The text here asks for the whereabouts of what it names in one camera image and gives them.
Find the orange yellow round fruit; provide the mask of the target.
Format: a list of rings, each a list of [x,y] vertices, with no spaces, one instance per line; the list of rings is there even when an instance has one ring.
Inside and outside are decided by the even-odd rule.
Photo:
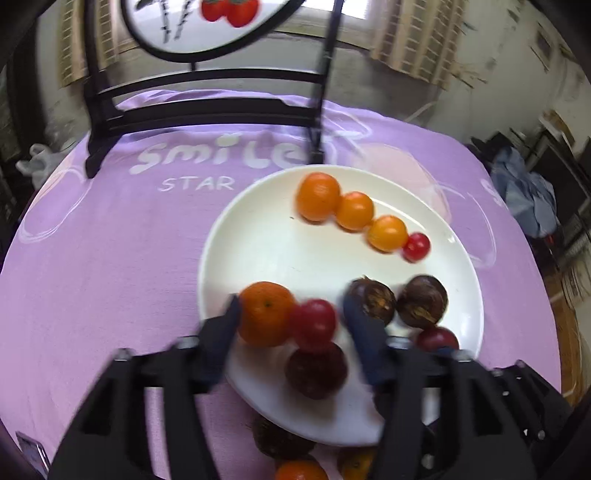
[[[374,457],[376,447],[346,447],[338,453],[338,471],[344,480],[366,480]]]

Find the large brown water chestnut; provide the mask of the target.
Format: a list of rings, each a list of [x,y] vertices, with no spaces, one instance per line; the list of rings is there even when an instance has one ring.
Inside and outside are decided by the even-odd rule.
[[[436,326],[448,307],[448,293],[434,276],[418,275],[401,290],[397,311],[402,321],[412,328]]]

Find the orange mandarin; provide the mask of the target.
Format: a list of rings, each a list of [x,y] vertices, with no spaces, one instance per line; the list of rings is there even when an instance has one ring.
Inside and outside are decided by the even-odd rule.
[[[297,213],[312,223],[322,223],[335,213],[341,200],[341,185],[335,177],[313,172],[304,177],[295,195]]]
[[[290,337],[290,314],[296,298],[283,285],[256,282],[240,292],[240,324],[238,334],[249,346],[273,348]]]
[[[314,458],[284,461],[277,465],[276,480],[328,480],[325,469]]]

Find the red tomato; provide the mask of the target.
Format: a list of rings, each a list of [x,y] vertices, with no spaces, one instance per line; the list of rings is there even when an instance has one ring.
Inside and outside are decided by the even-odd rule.
[[[291,337],[305,351],[320,352],[328,348],[337,325],[335,308],[323,299],[304,301],[290,313]]]
[[[424,233],[414,232],[409,235],[402,255],[407,261],[416,263],[427,257],[430,251],[430,239]]]

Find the smartphone at table edge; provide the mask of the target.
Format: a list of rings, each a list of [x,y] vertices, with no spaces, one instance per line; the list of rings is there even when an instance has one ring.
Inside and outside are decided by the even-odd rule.
[[[50,461],[43,445],[22,432],[16,432],[18,445],[31,466],[44,478],[48,477]]]

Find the dark purple plum right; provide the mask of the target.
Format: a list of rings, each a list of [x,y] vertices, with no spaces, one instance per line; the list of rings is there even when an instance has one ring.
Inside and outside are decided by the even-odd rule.
[[[450,348],[458,350],[460,348],[459,341],[455,334],[444,327],[433,326],[421,331],[415,337],[415,344],[418,348],[427,351],[435,352],[442,348]]]

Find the dark purple plum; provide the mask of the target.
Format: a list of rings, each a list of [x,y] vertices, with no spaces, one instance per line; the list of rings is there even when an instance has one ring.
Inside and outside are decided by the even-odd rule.
[[[349,375],[346,355],[335,343],[318,352],[297,349],[284,367],[291,388],[311,400],[325,400],[338,392]]]
[[[433,326],[421,331],[415,337],[415,344],[418,348],[427,351],[435,352],[442,348],[450,348],[458,350],[460,348],[459,341],[455,334],[444,327]]]

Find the dark water chestnut on plate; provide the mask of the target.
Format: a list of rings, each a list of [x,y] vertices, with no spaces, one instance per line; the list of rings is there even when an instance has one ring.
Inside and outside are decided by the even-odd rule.
[[[389,325],[397,310],[397,298],[393,290],[374,279],[358,278],[349,284],[348,294],[358,297],[363,310],[370,318],[381,320]]]

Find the water chestnut beside plate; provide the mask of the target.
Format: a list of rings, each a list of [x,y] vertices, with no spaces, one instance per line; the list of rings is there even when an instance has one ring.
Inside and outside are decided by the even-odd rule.
[[[280,428],[263,416],[252,422],[252,436],[260,453],[274,460],[304,458],[315,448],[315,442]]]

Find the purple printed tablecloth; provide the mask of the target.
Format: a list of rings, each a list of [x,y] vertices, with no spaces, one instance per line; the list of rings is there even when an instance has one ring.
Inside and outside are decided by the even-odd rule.
[[[484,298],[479,358],[559,386],[555,321],[530,247],[458,141],[368,110],[325,108],[327,155],[418,194],[448,220]],[[1,271],[1,419],[54,454],[119,347],[150,353],[197,324],[211,225],[256,180],[307,157],[296,128],[184,127],[125,137],[94,179],[78,145],[34,199]]]

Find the small orange kumquat on plate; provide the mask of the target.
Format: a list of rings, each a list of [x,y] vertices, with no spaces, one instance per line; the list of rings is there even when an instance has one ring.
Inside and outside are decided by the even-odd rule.
[[[346,231],[360,232],[372,223],[374,214],[373,200],[363,192],[352,191],[342,195],[335,210],[335,221]]]

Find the blue cloth bag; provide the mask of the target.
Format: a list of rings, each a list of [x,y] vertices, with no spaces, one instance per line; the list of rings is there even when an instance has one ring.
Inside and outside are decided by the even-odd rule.
[[[555,232],[559,221],[554,188],[540,174],[527,169],[515,148],[503,147],[496,154],[490,177],[527,237],[540,239]]]

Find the white oval plate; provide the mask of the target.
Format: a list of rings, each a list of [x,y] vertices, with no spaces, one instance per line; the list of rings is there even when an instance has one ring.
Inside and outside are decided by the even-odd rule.
[[[299,300],[321,298],[339,305],[349,282],[366,276],[401,289],[412,277],[428,274],[445,287],[449,304],[443,325],[473,355],[481,350],[484,306],[472,261],[448,223],[422,199],[375,174],[328,165],[325,173],[343,190],[372,198],[377,214],[400,217],[432,243],[419,263],[370,248],[360,234],[332,222],[314,225],[297,215],[294,197],[308,169],[295,167],[267,176],[238,194],[215,220],[204,244],[197,304],[202,319],[224,311],[230,295],[257,281],[283,285]],[[290,387],[284,366],[294,343],[252,348],[236,341],[226,378],[257,413],[294,434],[334,446],[377,443],[383,418],[363,378],[355,346],[345,328],[335,333],[349,366],[345,385],[329,399],[311,400]]]

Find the white plastic bag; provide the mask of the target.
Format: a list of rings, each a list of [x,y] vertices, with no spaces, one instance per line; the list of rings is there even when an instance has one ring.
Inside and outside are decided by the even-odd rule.
[[[54,152],[49,146],[35,143],[29,148],[29,160],[18,160],[16,169],[24,176],[49,176],[75,146],[76,140],[69,138]]]

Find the beige checked curtain right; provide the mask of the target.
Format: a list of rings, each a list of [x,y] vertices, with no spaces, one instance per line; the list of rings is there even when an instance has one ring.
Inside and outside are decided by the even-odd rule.
[[[370,58],[448,89],[468,4],[467,0],[377,1]]]

